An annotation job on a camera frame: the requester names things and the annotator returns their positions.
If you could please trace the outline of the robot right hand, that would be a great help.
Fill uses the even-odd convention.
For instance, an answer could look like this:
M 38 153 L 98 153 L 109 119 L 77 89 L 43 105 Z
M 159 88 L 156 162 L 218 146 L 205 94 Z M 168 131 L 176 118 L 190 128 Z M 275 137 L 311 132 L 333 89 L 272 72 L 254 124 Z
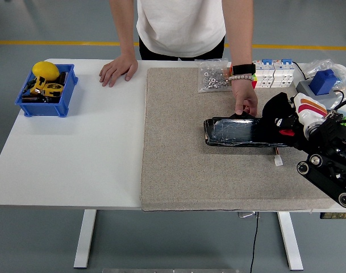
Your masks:
M 288 103 L 289 113 L 274 121 L 276 126 L 282 129 L 293 129 L 299 126 L 303 126 L 304 129 L 318 127 L 325 121 L 328 114 L 323 104 L 303 93 L 290 98 Z

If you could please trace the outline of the person's right hand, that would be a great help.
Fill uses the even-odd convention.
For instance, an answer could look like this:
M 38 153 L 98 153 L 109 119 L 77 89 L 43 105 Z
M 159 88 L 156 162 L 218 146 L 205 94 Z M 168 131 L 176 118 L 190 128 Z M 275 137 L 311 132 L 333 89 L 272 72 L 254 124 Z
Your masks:
M 100 73 L 99 82 L 102 86 L 113 87 L 120 76 L 126 81 L 132 79 L 138 69 L 138 62 L 134 53 L 122 53 L 115 60 L 105 64 Z

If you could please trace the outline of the person's left hand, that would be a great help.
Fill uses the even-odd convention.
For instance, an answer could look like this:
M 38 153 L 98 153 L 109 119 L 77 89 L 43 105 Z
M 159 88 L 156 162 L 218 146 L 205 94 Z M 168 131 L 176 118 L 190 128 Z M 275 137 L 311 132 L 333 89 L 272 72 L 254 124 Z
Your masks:
M 250 80 L 233 80 L 232 92 L 235 102 L 235 113 L 238 115 L 246 112 L 252 116 L 257 115 L 258 99 Z

